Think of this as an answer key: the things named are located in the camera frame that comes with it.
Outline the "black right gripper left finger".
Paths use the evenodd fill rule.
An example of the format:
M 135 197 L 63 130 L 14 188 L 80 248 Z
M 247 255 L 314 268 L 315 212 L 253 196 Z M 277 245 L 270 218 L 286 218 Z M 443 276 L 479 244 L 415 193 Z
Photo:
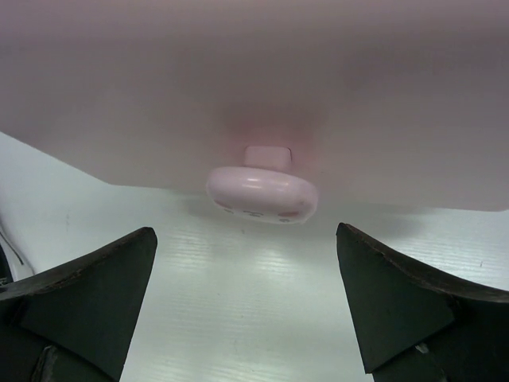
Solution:
M 120 380 L 156 250 L 144 227 L 1 285 L 1 379 Z

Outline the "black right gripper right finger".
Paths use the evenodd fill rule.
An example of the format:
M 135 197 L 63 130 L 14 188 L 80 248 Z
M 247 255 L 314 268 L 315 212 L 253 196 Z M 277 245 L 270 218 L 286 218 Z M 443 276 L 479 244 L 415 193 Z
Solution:
M 375 381 L 506 381 L 508 293 L 403 255 L 339 224 L 341 278 Z

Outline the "pink cat drawer knob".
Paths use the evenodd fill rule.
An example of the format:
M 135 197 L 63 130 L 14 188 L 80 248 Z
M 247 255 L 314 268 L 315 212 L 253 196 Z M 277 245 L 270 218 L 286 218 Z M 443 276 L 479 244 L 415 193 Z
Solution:
M 242 166 L 213 169 L 209 198 L 223 211 L 271 224 L 303 224 L 317 210 L 314 184 L 292 175 L 292 152 L 280 146 L 249 146 Z

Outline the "pink front white drawer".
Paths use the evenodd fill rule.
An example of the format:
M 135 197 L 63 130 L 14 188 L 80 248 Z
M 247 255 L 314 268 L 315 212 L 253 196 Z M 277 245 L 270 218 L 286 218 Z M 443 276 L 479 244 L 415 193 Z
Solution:
M 4 1 L 1 130 L 199 192 L 285 146 L 331 201 L 508 207 L 505 1 Z

